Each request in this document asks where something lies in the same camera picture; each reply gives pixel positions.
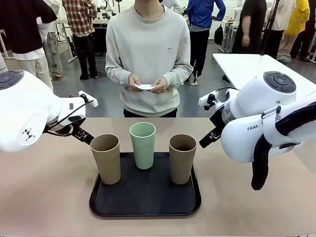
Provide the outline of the person's left hand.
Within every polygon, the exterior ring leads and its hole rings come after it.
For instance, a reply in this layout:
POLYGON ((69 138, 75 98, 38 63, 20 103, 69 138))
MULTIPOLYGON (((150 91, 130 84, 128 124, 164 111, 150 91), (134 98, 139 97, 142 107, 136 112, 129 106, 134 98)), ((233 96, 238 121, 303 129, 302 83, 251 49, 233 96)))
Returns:
POLYGON ((153 89, 150 90, 151 93, 161 94, 164 93, 167 89, 167 80, 165 77, 160 76, 156 79, 156 81, 152 84, 153 89))

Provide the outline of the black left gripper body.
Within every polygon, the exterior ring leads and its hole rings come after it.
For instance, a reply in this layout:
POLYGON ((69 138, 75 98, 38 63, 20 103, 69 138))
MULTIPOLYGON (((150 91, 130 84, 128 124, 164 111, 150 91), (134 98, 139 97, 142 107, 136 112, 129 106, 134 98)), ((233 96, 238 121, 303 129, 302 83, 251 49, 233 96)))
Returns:
POLYGON ((70 116, 68 118, 69 133, 78 140, 86 139, 86 131, 80 127, 85 120, 86 118, 83 118, 81 116, 70 116))

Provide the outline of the person's right hand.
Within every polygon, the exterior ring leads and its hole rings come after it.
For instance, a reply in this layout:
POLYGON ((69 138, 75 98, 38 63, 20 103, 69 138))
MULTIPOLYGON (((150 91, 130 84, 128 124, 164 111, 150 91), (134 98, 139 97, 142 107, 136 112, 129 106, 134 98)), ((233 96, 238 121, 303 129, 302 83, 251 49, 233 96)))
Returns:
POLYGON ((140 85, 139 78, 135 74, 130 74, 128 76, 128 86, 134 92, 141 92, 142 89, 139 89, 137 86, 140 85))

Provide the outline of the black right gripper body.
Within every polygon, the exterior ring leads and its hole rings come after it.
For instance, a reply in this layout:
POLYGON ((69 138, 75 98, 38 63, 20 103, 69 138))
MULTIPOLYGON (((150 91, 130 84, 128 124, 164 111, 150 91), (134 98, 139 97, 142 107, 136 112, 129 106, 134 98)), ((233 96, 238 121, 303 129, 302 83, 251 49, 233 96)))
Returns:
POLYGON ((213 115, 209 118, 210 121, 213 123, 213 125, 215 126, 214 129, 212 129, 212 133, 222 133, 224 127, 225 127, 225 123, 222 119, 222 110, 223 108, 219 108, 217 109, 213 115))

